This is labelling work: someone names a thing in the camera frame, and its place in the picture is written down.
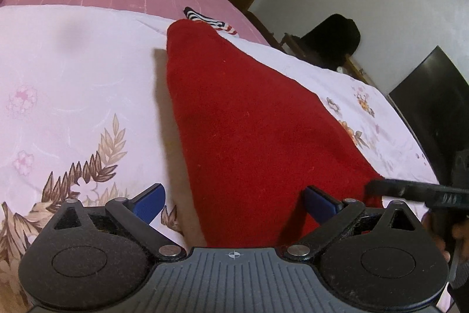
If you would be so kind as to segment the black bag on chair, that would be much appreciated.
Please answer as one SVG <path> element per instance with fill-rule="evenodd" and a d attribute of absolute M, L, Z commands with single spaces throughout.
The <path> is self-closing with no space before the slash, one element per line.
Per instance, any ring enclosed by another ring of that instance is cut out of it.
<path fill-rule="evenodd" d="M 327 54 L 330 60 L 340 60 L 355 53 L 361 34 L 352 19 L 334 13 L 300 39 L 311 50 Z"/>

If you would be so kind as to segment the white floral bed quilt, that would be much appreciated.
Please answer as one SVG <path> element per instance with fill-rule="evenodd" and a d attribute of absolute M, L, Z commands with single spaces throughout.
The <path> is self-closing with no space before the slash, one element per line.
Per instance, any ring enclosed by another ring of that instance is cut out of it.
<path fill-rule="evenodd" d="M 27 247 L 69 198 L 163 184 L 153 226 L 202 246 L 166 82 L 170 20 L 85 6 L 1 8 L 1 310 L 26 312 Z"/>

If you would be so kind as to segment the black flat screen television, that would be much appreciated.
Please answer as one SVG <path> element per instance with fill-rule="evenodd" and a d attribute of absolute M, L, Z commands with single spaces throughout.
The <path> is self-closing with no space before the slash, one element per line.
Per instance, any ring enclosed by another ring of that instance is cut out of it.
<path fill-rule="evenodd" d="M 390 93 L 436 178 L 451 185 L 456 154 L 468 148 L 468 82 L 446 53 L 432 52 Z"/>

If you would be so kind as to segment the red embellished knit sweater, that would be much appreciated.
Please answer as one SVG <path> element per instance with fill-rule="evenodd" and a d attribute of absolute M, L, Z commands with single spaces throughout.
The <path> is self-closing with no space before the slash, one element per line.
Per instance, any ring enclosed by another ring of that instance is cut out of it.
<path fill-rule="evenodd" d="M 316 229 L 301 192 L 365 199 L 378 178 L 318 96 L 207 24 L 167 31 L 167 83 L 206 243 L 286 246 Z"/>

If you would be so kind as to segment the striped folded garment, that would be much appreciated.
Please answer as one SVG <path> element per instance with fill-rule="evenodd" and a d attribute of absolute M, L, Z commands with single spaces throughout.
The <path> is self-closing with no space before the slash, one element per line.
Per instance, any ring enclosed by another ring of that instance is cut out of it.
<path fill-rule="evenodd" d="M 201 13 L 194 11 L 191 7 L 183 9 L 184 16 L 190 21 L 203 22 L 214 28 L 217 32 L 228 34 L 234 37 L 239 37 L 238 32 L 230 24 L 220 21 L 211 17 L 204 16 Z"/>

